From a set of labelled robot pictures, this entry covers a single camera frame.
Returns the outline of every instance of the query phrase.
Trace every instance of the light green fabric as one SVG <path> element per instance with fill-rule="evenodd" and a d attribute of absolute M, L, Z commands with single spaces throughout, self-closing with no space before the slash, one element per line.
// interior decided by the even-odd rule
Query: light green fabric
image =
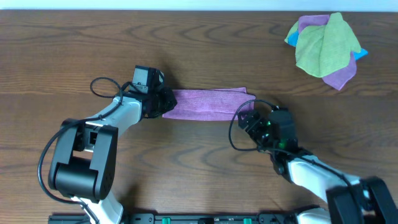
<path fill-rule="evenodd" d="M 333 13 L 327 25 L 308 26 L 301 31 L 295 53 L 296 66 L 314 77 L 325 77 L 347 67 L 352 51 L 359 53 L 361 46 L 341 14 Z"/>
<path fill-rule="evenodd" d="M 290 37 L 290 35 L 292 35 L 294 32 L 297 31 L 297 29 L 299 28 L 299 22 L 297 21 L 292 28 L 290 28 L 289 33 L 287 34 L 286 38 L 285 38 L 285 42 L 288 44 L 288 39 Z"/>

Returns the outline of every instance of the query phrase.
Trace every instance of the brown wood surface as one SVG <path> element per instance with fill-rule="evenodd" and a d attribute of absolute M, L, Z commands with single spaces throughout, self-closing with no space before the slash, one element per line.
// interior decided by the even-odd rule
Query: brown wood surface
<path fill-rule="evenodd" d="M 81 212 L 41 191 L 37 161 L 65 118 L 109 104 L 90 93 L 92 79 L 124 83 L 135 65 L 163 70 L 172 88 L 246 86 L 259 99 L 288 106 L 302 146 L 338 169 L 382 177 L 397 203 L 398 14 L 343 13 L 369 55 L 341 91 L 297 68 L 294 48 L 283 41 L 306 14 L 319 13 L 1 11 L 0 223 Z M 97 89 L 116 90 L 109 83 Z M 227 133 L 228 122 L 134 125 L 119 140 L 116 197 L 129 211 L 162 213 L 325 205 L 279 177 L 268 155 L 234 151 Z M 251 145 L 238 129 L 234 138 Z"/>

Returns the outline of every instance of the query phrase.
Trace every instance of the blue fabric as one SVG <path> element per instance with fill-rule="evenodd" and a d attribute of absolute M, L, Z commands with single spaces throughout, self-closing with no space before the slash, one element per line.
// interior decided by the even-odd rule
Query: blue fabric
<path fill-rule="evenodd" d="M 290 37 L 287 39 L 287 43 L 293 47 L 297 45 L 297 40 L 299 39 L 299 31 L 294 32 Z M 354 52 L 355 60 L 360 59 L 361 57 L 367 55 L 369 52 L 365 49 L 361 49 L 360 53 Z"/>

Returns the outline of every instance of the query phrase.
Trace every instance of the white wall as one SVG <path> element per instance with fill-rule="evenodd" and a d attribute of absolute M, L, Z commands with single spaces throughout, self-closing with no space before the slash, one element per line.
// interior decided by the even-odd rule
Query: white wall
<path fill-rule="evenodd" d="M 0 9 L 398 12 L 398 0 L 0 0 Z"/>

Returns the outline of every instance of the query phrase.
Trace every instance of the purple fabric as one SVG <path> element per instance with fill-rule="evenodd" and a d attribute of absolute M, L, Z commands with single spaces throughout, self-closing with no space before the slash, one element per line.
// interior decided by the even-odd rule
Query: purple fabric
<path fill-rule="evenodd" d="M 351 52 L 351 58 L 347 67 L 323 77 L 322 80 L 336 90 L 341 90 L 343 86 L 354 77 L 355 73 L 356 62 L 354 58 L 354 53 Z"/>
<path fill-rule="evenodd" d="M 317 15 L 317 16 L 302 16 L 298 19 L 298 32 L 304 30 L 307 26 L 322 26 L 328 24 L 329 15 Z M 356 62 L 354 53 L 351 52 L 351 58 L 347 67 L 337 70 L 325 77 L 322 80 L 335 88 L 341 90 L 344 85 L 352 79 L 356 74 Z"/>
<path fill-rule="evenodd" d="M 307 26 L 322 26 L 328 24 L 330 15 L 302 16 L 298 19 L 298 32 Z"/>
<path fill-rule="evenodd" d="M 256 99 L 246 94 L 246 87 L 217 90 L 173 90 L 177 105 L 164 118 L 192 121 L 231 121 L 244 102 Z M 253 110 L 250 103 L 241 111 Z"/>

